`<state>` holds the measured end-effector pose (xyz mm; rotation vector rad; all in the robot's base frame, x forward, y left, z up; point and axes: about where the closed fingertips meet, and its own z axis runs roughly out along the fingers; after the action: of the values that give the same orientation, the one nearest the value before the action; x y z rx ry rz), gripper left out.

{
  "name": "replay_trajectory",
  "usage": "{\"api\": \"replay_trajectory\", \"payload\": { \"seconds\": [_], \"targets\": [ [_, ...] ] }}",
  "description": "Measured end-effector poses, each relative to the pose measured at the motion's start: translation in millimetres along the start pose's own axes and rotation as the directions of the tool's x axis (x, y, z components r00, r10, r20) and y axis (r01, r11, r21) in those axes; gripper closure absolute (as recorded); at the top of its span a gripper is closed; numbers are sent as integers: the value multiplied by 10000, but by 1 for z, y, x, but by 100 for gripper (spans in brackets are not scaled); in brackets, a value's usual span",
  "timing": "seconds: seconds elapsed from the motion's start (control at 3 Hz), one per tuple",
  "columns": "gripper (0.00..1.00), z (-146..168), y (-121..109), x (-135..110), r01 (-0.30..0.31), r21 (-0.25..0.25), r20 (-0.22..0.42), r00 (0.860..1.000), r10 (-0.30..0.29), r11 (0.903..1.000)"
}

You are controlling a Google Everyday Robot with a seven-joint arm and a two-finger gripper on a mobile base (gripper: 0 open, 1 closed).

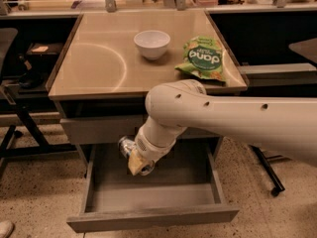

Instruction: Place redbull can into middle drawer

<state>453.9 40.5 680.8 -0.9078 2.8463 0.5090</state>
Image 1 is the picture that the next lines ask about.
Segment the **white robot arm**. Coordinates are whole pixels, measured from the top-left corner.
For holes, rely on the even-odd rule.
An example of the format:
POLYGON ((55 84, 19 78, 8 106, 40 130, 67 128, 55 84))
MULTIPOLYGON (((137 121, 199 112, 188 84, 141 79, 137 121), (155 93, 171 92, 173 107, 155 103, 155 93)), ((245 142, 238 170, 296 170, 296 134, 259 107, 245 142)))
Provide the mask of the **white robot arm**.
POLYGON ((198 128, 317 166, 317 100, 210 96, 193 79, 164 83, 147 94, 148 119, 128 167, 133 175, 170 152, 176 138, 198 128))

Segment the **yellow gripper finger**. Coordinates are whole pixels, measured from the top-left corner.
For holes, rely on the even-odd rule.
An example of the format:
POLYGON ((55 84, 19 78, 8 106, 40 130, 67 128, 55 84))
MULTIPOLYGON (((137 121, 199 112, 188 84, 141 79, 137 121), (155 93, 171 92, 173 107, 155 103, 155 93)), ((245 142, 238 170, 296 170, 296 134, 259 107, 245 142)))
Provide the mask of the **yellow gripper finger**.
POLYGON ((131 151, 128 168, 133 176, 142 175, 145 176, 149 173, 150 162, 143 157, 137 149, 131 151))

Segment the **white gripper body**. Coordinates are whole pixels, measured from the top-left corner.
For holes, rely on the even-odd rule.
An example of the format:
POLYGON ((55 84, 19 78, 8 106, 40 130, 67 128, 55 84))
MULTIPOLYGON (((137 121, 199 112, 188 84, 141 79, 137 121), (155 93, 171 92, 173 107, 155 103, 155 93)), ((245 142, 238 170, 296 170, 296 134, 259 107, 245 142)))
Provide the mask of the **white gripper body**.
POLYGON ((135 142, 141 156, 156 163, 170 152, 176 138, 177 131, 171 127, 141 127, 135 142))

